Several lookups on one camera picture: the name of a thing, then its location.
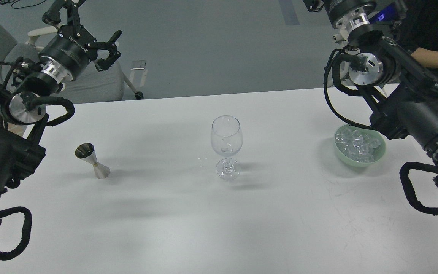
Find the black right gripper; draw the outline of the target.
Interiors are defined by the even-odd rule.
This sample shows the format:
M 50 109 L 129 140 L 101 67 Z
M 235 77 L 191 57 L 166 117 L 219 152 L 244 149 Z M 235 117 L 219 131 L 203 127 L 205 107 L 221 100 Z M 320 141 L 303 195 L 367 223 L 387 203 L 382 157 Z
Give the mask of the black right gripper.
M 308 12 L 320 12 L 323 7 L 327 12 L 331 26 L 341 28 L 342 19 L 348 14 L 370 14 L 376 7 L 375 0 L 303 0 Z

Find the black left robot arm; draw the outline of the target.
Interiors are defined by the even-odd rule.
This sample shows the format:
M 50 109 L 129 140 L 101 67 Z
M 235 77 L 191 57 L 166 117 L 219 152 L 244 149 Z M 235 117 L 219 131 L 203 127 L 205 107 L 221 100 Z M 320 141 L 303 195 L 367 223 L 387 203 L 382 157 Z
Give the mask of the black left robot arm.
M 75 81 L 89 64 L 108 70 L 120 58 L 116 31 L 108 41 L 98 41 L 80 22 L 83 0 L 56 0 L 44 13 L 44 23 L 56 36 L 39 53 L 36 62 L 18 57 L 0 61 L 0 198 L 35 173 L 46 150 L 40 145 L 46 127 L 56 126 L 75 114 L 73 102 L 59 96 L 66 83 Z M 20 243 L 0 251 L 0 261 L 12 260 L 28 246 L 32 214 L 23 206 L 0 210 L 2 219 L 23 215 Z

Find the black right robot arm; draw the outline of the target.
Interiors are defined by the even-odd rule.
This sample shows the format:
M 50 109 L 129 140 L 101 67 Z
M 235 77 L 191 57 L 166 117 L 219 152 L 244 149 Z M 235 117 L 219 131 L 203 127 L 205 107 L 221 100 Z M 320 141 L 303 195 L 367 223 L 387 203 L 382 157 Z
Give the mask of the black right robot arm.
M 402 0 L 370 17 L 375 0 L 306 0 L 309 12 L 325 10 L 338 29 L 341 49 L 334 49 L 324 68 L 323 89 L 327 105 L 350 126 L 375 130 L 388 139 L 412 136 L 433 160 L 433 165 L 407 162 L 400 181 L 409 204 L 421 213 L 438 216 L 438 207 L 426 207 L 416 197 L 411 170 L 435 173 L 438 188 L 438 77 L 422 67 L 394 40 L 394 26 L 406 17 Z M 333 107 L 327 86 L 349 96 L 362 97 L 372 110 L 370 126 L 341 116 Z

